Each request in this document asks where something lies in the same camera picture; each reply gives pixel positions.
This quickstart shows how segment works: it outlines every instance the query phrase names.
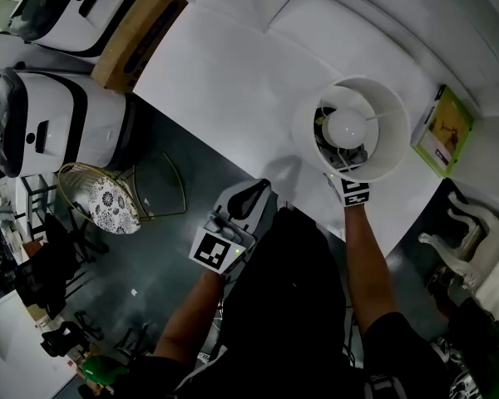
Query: gray floor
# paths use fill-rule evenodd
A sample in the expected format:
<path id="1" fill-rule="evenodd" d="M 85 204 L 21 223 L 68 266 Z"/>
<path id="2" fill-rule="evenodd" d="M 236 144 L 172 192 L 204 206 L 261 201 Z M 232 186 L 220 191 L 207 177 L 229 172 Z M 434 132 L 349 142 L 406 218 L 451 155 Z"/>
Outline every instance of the gray floor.
<path id="1" fill-rule="evenodd" d="M 89 228 L 89 234 L 108 244 L 110 252 L 96 256 L 97 262 L 88 265 L 89 282 L 68 299 L 65 314 L 71 317 L 76 310 L 85 310 L 103 329 L 105 339 L 100 345 L 105 352 L 112 350 L 128 328 L 138 331 L 145 323 L 150 324 L 149 341 L 156 342 L 169 316 L 201 273 L 201 266 L 188 259 L 196 228 L 204 223 L 223 189 L 249 178 L 162 114 L 155 116 L 144 142 L 147 149 L 142 160 L 145 163 L 141 164 L 145 175 L 139 181 L 148 190 L 148 199 L 151 200 L 151 191 L 158 189 L 162 193 L 156 195 L 157 208 L 173 211 L 179 205 L 176 190 L 167 188 L 163 184 L 166 176 L 154 169 L 165 151 L 184 181 L 188 211 L 185 215 L 145 223 L 138 233 L 129 236 Z M 430 206 L 437 208 L 444 194 L 447 196 L 445 192 L 435 196 Z M 269 226 L 273 212 L 272 202 L 259 228 L 261 232 Z M 428 226 L 432 226 L 432 216 L 420 217 L 388 256 L 388 265 L 402 312 L 417 332 L 430 340 L 444 333 L 447 324 L 424 287 L 432 271 L 442 262 L 432 249 L 417 242 L 417 235 Z M 339 267 L 345 269 L 344 244 L 333 235 L 326 235 Z M 342 273 L 347 290 L 345 270 Z M 346 337 L 350 313 L 345 321 Z M 357 362 L 362 365 L 362 346 L 356 328 L 352 345 Z"/>

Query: green book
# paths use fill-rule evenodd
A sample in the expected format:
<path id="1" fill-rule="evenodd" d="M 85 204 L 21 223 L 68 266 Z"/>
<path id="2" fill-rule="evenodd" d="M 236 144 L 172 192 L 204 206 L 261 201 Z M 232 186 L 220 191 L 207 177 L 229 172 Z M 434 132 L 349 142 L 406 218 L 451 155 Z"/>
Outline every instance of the green book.
<path id="1" fill-rule="evenodd" d="M 473 117 L 448 86 L 441 86 L 413 132 L 412 147 L 441 177 L 451 174 Z"/>

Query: black shirt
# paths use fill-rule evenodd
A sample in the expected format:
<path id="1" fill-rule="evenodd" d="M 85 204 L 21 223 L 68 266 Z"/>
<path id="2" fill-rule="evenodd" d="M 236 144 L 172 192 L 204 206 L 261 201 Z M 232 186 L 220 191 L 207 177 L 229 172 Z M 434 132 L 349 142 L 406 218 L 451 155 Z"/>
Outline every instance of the black shirt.
<path id="1" fill-rule="evenodd" d="M 374 389 L 377 383 L 400 383 L 407 398 L 443 398 L 449 392 L 442 361 L 400 313 L 385 315 L 366 332 L 364 370 L 351 368 L 343 355 L 307 350 L 310 343 L 303 341 L 284 354 L 273 349 L 227 350 L 177 391 L 189 368 L 167 358 L 142 357 L 122 381 L 117 397 L 364 398 L 367 385 L 374 383 Z"/>
<path id="2" fill-rule="evenodd" d="M 448 396 L 442 360 L 401 313 L 387 314 L 368 329 L 364 370 L 351 368 L 342 352 L 344 315 L 340 273 L 325 237 L 306 216 L 283 209 L 225 300 L 218 343 L 227 351 L 180 388 L 192 368 L 161 357 L 140 358 L 115 392 L 117 397 L 355 399 L 382 389 L 375 399 Z"/>

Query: table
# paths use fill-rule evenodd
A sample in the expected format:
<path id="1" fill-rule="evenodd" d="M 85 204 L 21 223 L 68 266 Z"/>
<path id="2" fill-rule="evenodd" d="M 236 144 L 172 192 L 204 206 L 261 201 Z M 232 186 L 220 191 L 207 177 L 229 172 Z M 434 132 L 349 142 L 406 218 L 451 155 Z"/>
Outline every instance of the table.
<path id="1" fill-rule="evenodd" d="M 29 243 L 25 243 L 22 245 L 24 248 L 24 251 L 26 252 L 26 255 L 29 259 L 31 259 L 35 254 L 39 252 L 39 250 L 42 248 L 41 241 L 31 241 Z"/>
<path id="2" fill-rule="evenodd" d="M 33 235 L 40 234 L 44 230 L 42 227 L 44 216 L 48 203 L 55 200 L 55 196 L 51 196 L 51 193 L 54 191 L 53 194 L 55 194 L 57 178 L 51 173 L 17 177 L 15 182 L 15 219 L 21 225 L 28 240 L 34 240 Z"/>
<path id="3" fill-rule="evenodd" d="M 291 0 L 262 33 L 240 15 L 189 5 L 134 92 L 341 239 L 343 209 L 327 180 L 297 155 L 293 108 L 342 75 L 370 76 L 403 99 L 414 127 L 437 85 L 371 24 L 334 0 Z M 366 209 L 383 254 L 405 235 L 441 179 L 410 149 L 373 184 Z"/>

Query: black chair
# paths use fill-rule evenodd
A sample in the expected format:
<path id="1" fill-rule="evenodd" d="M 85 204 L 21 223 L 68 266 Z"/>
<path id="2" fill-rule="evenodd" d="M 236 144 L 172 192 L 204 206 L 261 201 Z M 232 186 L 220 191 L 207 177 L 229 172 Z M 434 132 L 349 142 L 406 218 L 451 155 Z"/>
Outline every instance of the black chair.
<path id="1" fill-rule="evenodd" d="M 129 328 L 122 340 L 115 345 L 115 349 L 128 359 L 128 365 L 151 349 L 151 345 L 149 343 L 146 343 L 146 345 L 144 344 L 147 331 L 148 324 L 145 324 L 144 327 L 142 327 L 141 332 L 139 332 L 136 341 L 130 341 L 133 328 Z"/>
<path id="2" fill-rule="evenodd" d="M 62 323 L 55 331 L 43 333 L 42 340 L 42 348 L 51 357 L 64 357 L 75 346 L 80 346 L 83 353 L 87 352 L 90 347 L 82 329 L 68 321 Z"/>
<path id="3" fill-rule="evenodd" d="M 75 312 L 74 316 L 76 317 L 78 323 L 80 324 L 80 327 L 82 327 L 82 330 L 86 334 L 90 335 L 92 338 L 99 342 L 103 340 L 103 332 L 101 328 L 94 325 L 94 321 L 89 318 L 84 310 Z"/>
<path id="4" fill-rule="evenodd" d="M 78 254 L 83 263 L 96 262 L 96 259 L 89 256 L 86 249 L 91 249 L 99 254 L 105 254 L 109 251 L 109 247 L 103 244 L 101 247 L 97 247 L 87 238 L 85 238 L 86 227 L 89 221 L 85 219 L 82 223 L 81 228 L 77 227 L 76 220 L 74 219 L 73 208 L 68 208 L 68 217 L 72 225 L 72 232 L 67 232 L 65 227 L 57 220 L 53 215 L 47 213 L 44 218 L 44 229 L 47 233 L 48 243 L 55 244 L 65 244 L 68 253 Z M 75 244 L 77 244 L 80 249 L 79 253 L 76 251 Z"/>
<path id="5" fill-rule="evenodd" d="M 77 392 L 82 399 L 96 399 L 96 395 L 87 384 L 81 384 L 77 388 Z"/>
<path id="6" fill-rule="evenodd" d="M 82 283 L 67 293 L 77 280 L 86 272 L 75 277 L 82 264 L 96 261 L 89 257 L 86 247 L 99 253 L 106 253 L 108 248 L 97 248 L 85 239 L 85 224 L 79 229 L 69 209 L 73 231 L 67 232 L 65 227 L 53 215 L 46 214 L 44 229 L 48 242 L 27 262 L 17 268 L 14 287 L 26 306 L 36 304 L 46 309 L 50 319 L 54 319 L 67 305 L 67 298 L 86 283 Z M 82 264 L 77 261 L 79 255 Z"/>

